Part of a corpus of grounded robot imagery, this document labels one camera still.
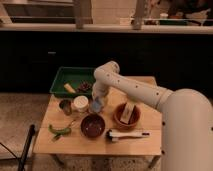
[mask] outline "black cabinet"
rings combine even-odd
[[[0,91],[48,92],[60,66],[119,63],[122,75],[213,96],[212,35],[0,32]]]

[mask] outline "wooden board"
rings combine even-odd
[[[130,77],[146,83],[156,85],[154,77]],[[80,131],[82,119],[87,114],[73,112],[72,115],[63,114],[58,104],[61,99],[51,97],[44,116],[35,146],[34,153],[48,154],[80,154],[80,155],[160,155],[161,154],[161,113],[149,106],[138,103],[141,110],[140,121],[135,129],[143,129],[150,133],[149,138],[124,139],[112,143],[106,139],[105,132],[110,128],[116,128],[113,120],[113,111],[116,106],[127,100],[126,94],[110,88],[108,94],[108,104],[105,106],[101,116],[104,118],[105,132],[99,138],[90,140]],[[52,124],[55,128],[63,128],[74,118],[77,121],[72,126],[72,133],[69,136],[61,137],[53,142],[53,134],[49,132],[48,125]]]

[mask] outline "green tray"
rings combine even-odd
[[[159,20],[160,25],[175,25],[175,26],[187,26],[186,20],[180,19],[169,19],[169,20]]]
[[[58,98],[73,98],[80,95],[90,98],[92,89],[86,93],[70,93],[64,88],[64,84],[69,83],[75,90],[83,81],[93,85],[95,82],[93,73],[94,68],[60,67],[50,88],[50,93]]]

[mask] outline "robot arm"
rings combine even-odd
[[[162,171],[213,170],[213,108],[191,89],[166,88],[127,79],[116,62],[98,67],[93,97],[104,97],[115,87],[162,112]]]
[[[112,86],[161,112],[162,104],[172,93],[171,90],[128,79],[118,72],[119,66],[113,61],[98,67],[94,72],[97,81],[93,87],[93,95],[104,97],[108,94],[109,86]]]

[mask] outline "brown bowl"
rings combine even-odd
[[[119,126],[119,128],[133,129],[137,125],[138,121],[140,120],[141,112],[140,112],[140,109],[137,106],[135,106],[132,111],[132,115],[130,117],[129,123],[128,124],[123,123],[120,121],[120,118],[124,111],[125,105],[126,105],[126,103],[122,103],[119,106],[117,106],[114,111],[113,117],[114,117],[116,124]]]
[[[81,131],[88,138],[99,137],[105,129],[105,122],[98,114],[89,114],[81,122]]]

